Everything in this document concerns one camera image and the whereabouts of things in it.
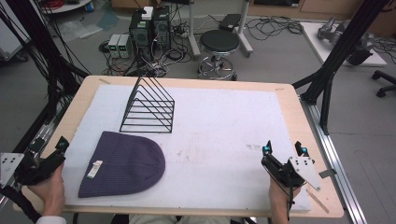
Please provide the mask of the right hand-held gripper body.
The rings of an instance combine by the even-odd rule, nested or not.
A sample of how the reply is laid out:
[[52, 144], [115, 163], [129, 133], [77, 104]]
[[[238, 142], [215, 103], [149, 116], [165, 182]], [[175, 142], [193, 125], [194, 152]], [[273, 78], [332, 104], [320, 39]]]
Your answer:
[[308, 183], [314, 190], [320, 191], [321, 185], [314, 164], [310, 157], [303, 156], [291, 156], [286, 163], [281, 163], [271, 154], [262, 158], [262, 166], [283, 186], [299, 188]]

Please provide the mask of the purple knitted beanie hat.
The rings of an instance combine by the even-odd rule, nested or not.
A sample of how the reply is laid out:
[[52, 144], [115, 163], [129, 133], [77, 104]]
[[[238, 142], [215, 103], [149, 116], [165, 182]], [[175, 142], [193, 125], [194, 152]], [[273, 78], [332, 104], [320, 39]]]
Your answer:
[[160, 146], [144, 136], [102, 132], [81, 181], [78, 197], [129, 195], [153, 187], [163, 176]]

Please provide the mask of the person's left hand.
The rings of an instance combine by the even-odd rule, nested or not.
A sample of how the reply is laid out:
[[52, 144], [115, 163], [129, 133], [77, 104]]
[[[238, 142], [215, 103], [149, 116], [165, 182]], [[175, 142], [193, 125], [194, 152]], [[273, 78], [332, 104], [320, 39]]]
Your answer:
[[61, 164], [48, 179], [28, 187], [44, 204], [42, 216], [59, 217], [64, 210], [64, 165]]

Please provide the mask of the person's right hand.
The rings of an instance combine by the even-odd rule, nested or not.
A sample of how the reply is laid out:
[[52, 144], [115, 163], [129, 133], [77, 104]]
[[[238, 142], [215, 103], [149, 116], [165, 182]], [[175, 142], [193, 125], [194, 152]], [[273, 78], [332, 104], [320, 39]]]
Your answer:
[[270, 179], [269, 199], [273, 224], [288, 224], [290, 189]]

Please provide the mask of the thin wooden strip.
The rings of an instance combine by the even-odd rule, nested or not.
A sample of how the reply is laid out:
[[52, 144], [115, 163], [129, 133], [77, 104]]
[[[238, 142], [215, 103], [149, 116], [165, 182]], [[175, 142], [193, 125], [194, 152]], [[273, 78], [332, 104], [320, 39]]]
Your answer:
[[325, 204], [309, 189], [305, 190], [307, 194], [316, 202], [316, 204], [326, 213], [330, 214], [330, 210], [325, 206]]

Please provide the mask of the person's white sleeve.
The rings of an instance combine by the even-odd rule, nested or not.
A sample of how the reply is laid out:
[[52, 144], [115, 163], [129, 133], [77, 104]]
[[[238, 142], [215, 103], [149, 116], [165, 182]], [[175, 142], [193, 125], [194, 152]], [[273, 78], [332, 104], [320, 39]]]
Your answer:
[[67, 221], [63, 217], [43, 216], [40, 217], [35, 224], [67, 224]]

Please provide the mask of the white cabinet on wheels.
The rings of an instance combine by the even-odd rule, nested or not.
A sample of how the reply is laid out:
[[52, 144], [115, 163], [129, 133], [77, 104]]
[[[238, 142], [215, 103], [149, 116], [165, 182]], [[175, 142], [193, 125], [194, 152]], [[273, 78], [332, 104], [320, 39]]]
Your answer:
[[[11, 17], [12, 27], [25, 43], [30, 42], [30, 36], [21, 26], [17, 18]], [[19, 39], [0, 19], [0, 61], [7, 62], [22, 49]]]

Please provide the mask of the white board with grey machine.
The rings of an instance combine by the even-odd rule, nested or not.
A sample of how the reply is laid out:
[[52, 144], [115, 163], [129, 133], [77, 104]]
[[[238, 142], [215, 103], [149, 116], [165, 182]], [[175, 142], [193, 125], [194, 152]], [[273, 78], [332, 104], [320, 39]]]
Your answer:
[[[326, 23], [302, 22], [304, 34], [322, 62], [328, 58], [349, 24], [350, 20], [336, 23], [335, 17], [331, 17]], [[385, 66], [387, 63], [374, 51], [374, 46], [375, 35], [365, 33], [343, 65]]]

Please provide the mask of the grey bench power supply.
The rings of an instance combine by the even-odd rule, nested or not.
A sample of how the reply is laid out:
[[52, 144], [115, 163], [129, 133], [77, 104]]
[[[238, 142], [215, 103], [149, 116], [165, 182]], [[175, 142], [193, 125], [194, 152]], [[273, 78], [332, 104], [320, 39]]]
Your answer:
[[114, 35], [112, 35], [110, 37], [110, 39], [109, 39], [109, 41], [107, 43], [109, 52], [110, 52], [110, 54], [111, 54], [111, 56], [113, 58], [119, 58], [120, 57], [120, 53], [119, 53], [119, 50], [118, 50], [119, 40], [120, 40], [120, 35], [114, 34]]
[[129, 35], [121, 35], [118, 42], [118, 50], [121, 58], [129, 58], [132, 55], [133, 47]]

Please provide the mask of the clear plastic sheet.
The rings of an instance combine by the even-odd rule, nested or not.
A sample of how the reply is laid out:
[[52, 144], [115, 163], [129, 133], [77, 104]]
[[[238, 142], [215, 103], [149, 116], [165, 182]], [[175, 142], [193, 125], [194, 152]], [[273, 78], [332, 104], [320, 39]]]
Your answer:
[[64, 22], [59, 26], [59, 30], [65, 42], [75, 39], [85, 39], [103, 31], [96, 24], [84, 25], [81, 21]]

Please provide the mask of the black round stool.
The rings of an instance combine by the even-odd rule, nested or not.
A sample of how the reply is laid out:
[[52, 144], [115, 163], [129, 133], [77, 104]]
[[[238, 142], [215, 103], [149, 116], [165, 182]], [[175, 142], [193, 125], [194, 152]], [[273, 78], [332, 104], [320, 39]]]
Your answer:
[[227, 59], [227, 56], [235, 53], [239, 48], [236, 34], [224, 30], [207, 31], [200, 37], [200, 46], [203, 51], [209, 53], [209, 56], [199, 62], [200, 77], [237, 80], [233, 64]]

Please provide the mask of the black power adapter box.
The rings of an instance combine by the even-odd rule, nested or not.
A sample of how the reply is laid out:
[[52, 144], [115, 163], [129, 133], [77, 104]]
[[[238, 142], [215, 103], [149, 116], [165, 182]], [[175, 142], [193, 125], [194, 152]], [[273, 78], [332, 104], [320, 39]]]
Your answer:
[[233, 28], [239, 23], [240, 19], [240, 14], [227, 14], [219, 23], [219, 28], [220, 30], [231, 32]]

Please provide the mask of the black computer tower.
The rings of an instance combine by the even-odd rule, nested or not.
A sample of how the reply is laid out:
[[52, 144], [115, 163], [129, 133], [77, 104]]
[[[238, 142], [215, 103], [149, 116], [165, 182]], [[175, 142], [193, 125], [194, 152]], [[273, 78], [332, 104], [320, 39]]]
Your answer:
[[129, 25], [129, 33], [134, 43], [135, 52], [147, 62], [152, 61], [151, 42], [152, 36], [152, 22], [151, 20], [144, 20], [143, 17], [147, 15], [144, 9], [138, 9], [132, 16]]
[[153, 25], [157, 45], [164, 50], [171, 48], [170, 7], [156, 7], [153, 11]]

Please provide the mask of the aluminium rail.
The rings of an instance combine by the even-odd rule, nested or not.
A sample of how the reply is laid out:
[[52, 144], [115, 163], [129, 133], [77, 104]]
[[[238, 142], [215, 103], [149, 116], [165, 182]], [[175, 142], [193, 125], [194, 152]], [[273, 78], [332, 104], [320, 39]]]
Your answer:
[[332, 168], [335, 174], [332, 175], [332, 182], [335, 190], [341, 199], [341, 205], [352, 224], [368, 224], [361, 209], [355, 192], [347, 178], [347, 173], [339, 158], [331, 136], [326, 134], [319, 125], [320, 111], [316, 105], [309, 105], [301, 100], [301, 105], [311, 126], [312, 132], [317, 139], [322, 158], [328, 168]]

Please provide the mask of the black metal frame stand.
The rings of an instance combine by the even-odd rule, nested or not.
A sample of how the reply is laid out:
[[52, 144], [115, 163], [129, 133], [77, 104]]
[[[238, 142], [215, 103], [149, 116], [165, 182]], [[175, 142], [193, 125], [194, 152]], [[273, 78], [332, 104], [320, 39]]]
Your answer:
[[309, 84], [308, 89], [301, 94], [301, 99], [309, 105], [315, 105], [318, 97], [323, 94], [319, 127], [326, 135], [329, 134], [328, 117], [333, 78], [347, 56], [352, 52], [355, 45], [374, 22], [388, 1], [389, 0], [364, 0], [352, 17], [345, 32], [341, 35], [330, 52], [330, 55], [318, 71], [292, 84], [294, 89]]
[[5, 23], [12, 34], [20, 41], [27, 53], [33, 59], [37, 69], [48, 83], [49, 102], [44, 108], [44, 123], [50, 122], [57, 117], [57, 105], [65, 106], [71, 102], [79, 87], [81, 78], [90, 75], [66, 60], [56, 47], [50, 36], [48, 28], [40, 19], [41, 13], [37, 13], [30, 0], [6, 0], [10, 10], [14, 13], [25, 32], [29, 35], [35, 50], [25, 42], [17, 32], [17, 24], [2, 9], [0, 3], [0, 19]]

